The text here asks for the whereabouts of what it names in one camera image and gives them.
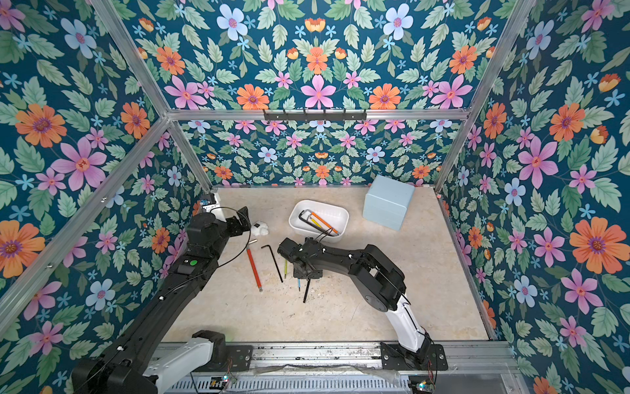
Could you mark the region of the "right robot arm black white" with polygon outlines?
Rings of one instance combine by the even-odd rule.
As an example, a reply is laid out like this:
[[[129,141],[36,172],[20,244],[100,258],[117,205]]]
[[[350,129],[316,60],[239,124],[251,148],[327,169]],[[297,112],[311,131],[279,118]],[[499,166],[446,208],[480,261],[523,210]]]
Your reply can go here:
[[[325,271],[349,277],[361,297],[384,313],[395,330],[400,353],[426,359],[431,337],[415,318],[406,295],[405,275],[377,246],[343,250],[307,237],[302,244],[286,238],[278,254],[293,264],[294,277],[320,279]]]

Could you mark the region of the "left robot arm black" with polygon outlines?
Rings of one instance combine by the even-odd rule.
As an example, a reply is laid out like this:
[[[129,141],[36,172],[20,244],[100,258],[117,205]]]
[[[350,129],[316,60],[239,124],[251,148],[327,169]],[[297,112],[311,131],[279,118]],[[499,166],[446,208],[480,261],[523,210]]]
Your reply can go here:
[[[187,246],[149,304],[99,356],[86,357],[72,371],[76,393],[164,393],[207,364],[226,365],[229,353],[222,333],[200,330],[184,345],[155,361],[155,351],[181,312],[218,270],[228,241],[249,234],[249,210],[220,219],[211,208],[193,216]]]

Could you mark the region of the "large black hex key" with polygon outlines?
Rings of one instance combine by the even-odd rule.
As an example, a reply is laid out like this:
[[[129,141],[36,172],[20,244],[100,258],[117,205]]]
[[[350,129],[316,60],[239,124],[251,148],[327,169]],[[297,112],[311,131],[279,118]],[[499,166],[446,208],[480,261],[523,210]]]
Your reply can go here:
[[[332,236],[336,230],[310,209],[302,210],[298,219],[325,236]]]

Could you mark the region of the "small silver hex key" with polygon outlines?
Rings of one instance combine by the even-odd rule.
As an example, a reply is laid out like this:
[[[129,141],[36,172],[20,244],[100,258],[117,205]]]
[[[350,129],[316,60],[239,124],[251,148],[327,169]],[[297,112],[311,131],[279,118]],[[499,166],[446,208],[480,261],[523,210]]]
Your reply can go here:
[[[325,233],[328,229],[323,224],[319,223],[314,217],[312,217],[311,213],[311,210],[305,210],[303,213],[301,213],[300,219],[311,228],[314,228],[321,233]]]

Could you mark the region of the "orange handled hex key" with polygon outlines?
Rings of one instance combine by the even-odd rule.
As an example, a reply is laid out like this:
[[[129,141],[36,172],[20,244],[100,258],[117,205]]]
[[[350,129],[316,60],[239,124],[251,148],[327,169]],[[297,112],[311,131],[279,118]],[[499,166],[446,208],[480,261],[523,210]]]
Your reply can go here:
[[[319,223],[323,224],[328,230],[336,235],[339,235],[340,232],[336,230],[330,223],[328,223],[322,216],[318,215],[315,212],[311,213],[311,216],[314,217]]]

